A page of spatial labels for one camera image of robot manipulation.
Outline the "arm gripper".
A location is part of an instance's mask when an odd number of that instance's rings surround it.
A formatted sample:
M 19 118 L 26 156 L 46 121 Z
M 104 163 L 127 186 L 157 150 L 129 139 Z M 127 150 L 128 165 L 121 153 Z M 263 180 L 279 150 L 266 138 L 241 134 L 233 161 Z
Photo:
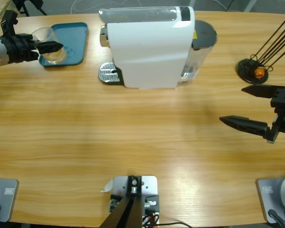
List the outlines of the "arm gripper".
M 238 131 L 262 136 L 268 143 L 273 144 L 279 133 L 285 133 L 285 87 L 256 84 L 244 87 L 241 91 L 256 97 L 272 98 L 270 104 L 276 113 L 272 128 L 269 128 L 265 122 L 236 115 L 220 117 L 220 121 Z
M 6 48 L 9 57 L 8 64 L 30 62 L 38 60 L 39 54 L 33 50 L 37 49 L 40 54 L 59 51 L 63 45 L 56 41 L 39 42 L 33 41 L 31 34 L 16 34 L 14 36 L 1 36 L 0 40 Z

